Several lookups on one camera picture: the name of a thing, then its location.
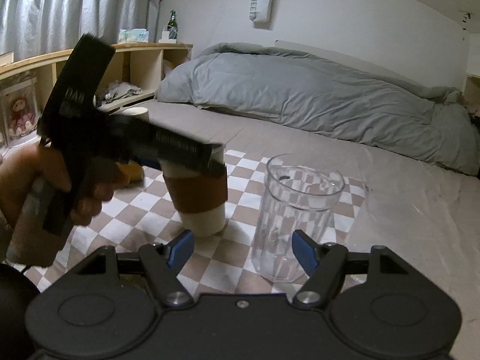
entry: gray curtain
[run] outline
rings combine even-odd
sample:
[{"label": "gray curtain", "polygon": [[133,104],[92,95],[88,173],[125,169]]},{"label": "gray curtain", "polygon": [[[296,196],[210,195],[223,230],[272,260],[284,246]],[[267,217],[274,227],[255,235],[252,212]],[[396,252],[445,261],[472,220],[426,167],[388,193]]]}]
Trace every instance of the gray curtain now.
[{"label": "gray curtain", "polygon": [[89,32],[109,44],[120,29],[158,39],[160,0],[0,0],[0,54],[15,61],[73,48]]}]

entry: teddy bear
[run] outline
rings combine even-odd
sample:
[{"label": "teddy bear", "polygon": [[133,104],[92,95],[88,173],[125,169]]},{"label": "teddy bear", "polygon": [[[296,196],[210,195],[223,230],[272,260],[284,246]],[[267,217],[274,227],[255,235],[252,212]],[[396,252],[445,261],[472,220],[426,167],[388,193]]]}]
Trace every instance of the teddy bear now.
[{"label": "teddy bear", "polygon": [[9,134],[11,138],[20,138],[35,128],[35,115],[30,110],[25,97],[15,99],[11,108]]}]

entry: sleeve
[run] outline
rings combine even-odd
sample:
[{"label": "sleeve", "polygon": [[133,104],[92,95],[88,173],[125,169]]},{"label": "sleeve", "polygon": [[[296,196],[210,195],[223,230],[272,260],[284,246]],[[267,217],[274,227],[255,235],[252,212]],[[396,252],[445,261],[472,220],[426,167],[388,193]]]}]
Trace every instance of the sleeve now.
[{"label": "sleeve", "polygon": [[3,216],[3,212],[0,211],[0,262],[5,259],[8,245],[10,244],[13,234],[14,230],[7,223],[7,220]]}]

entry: human hand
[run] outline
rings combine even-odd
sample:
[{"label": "human hand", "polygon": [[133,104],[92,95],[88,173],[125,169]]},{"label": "human hand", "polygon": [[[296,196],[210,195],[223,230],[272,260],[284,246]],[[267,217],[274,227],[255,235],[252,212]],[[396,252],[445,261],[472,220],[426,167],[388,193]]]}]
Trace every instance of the human hand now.
[{"label": "human hand", "polygon": [[[0,210],[11,227],[15,227],[32,183],[39,176],[61,191],[71,189],[67,167],[58,150],[29,145],[7,157],[0,165]],[[70,212],[73,224],[89,225],[92,217],[100,214],[102,202],[111,200],[115,188],[126,185],[127,179],[121,174],[114,183],[95,185],[92,194],[81,199]]]}]

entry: transparent cup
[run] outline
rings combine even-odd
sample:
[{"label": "transparent cup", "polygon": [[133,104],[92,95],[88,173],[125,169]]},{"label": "transparent cup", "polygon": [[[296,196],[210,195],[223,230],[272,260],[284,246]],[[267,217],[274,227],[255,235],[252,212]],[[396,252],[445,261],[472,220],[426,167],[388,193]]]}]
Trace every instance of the transparent cup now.
[{"label": "transparent cup", "polygon": [[294,154],[272,157],[266,167],[251,260],[255,270],[267,280],[291,283],[304,273],[293,255],[293,232],[301,229],[320,242],[345,182],[337,171],[325,172],[298,164]]}]

